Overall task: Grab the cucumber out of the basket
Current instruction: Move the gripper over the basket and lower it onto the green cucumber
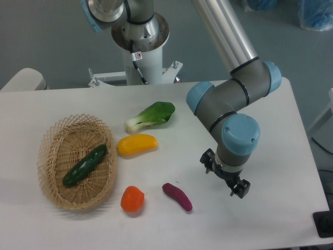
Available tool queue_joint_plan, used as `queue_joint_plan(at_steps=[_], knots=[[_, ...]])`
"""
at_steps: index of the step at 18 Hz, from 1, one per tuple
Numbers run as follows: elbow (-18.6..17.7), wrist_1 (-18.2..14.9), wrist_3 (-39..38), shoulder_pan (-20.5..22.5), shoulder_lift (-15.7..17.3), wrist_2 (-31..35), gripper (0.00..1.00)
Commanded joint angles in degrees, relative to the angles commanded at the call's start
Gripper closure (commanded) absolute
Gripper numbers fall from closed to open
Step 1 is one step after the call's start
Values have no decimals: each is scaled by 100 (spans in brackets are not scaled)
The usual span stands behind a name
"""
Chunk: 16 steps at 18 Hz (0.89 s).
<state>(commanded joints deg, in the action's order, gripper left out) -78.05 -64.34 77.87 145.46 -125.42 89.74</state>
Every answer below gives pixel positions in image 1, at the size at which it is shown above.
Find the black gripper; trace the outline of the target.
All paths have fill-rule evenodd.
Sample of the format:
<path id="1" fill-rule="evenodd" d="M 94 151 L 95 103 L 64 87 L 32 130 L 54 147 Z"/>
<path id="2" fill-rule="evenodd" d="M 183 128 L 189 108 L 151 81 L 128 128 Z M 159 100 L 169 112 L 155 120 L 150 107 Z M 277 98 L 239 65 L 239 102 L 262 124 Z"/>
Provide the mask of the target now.
<path id="1" fill-rule="evenodd" d="M 249 192 L 251 183 L 239 178 L 242 172 L 242 165 L 231 166 L 225 164 L 210 148 L 202 154 L 200 162 L 204 165 L 206 174 L 213 171 L 219 178 L 226 181 L 228 187 L 231 189 L 230 196 L 236 195 L 239 198 L 244 198 Z"/>

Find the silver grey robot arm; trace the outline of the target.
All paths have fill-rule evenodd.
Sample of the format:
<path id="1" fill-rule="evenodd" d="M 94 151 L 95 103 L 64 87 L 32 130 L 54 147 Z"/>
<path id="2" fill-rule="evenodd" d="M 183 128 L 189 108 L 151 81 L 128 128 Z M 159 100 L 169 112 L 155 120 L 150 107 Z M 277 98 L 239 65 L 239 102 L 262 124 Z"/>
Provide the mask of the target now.
<path id="1" fill-rule="evenodd" d="M 163 82 L 161 49 L 169 27 L 153 1 L 81 1 L 81 6 L 94 31 L 111 29 L 123 50 L 128 85 Z M 200 161 L 232 195 L 243 198 L 250 183 L 239 175 L 258 144 L 260 128 L 240 110 L 275 91 L 281 73 L 274 63 L 260 60 L 229 1 L 194 1 L 194 6 L 231 76 L 218 86 L 197 83 L 187 93 L 189 108 L 217 142 L 217 149 L 207 150 Z"/>

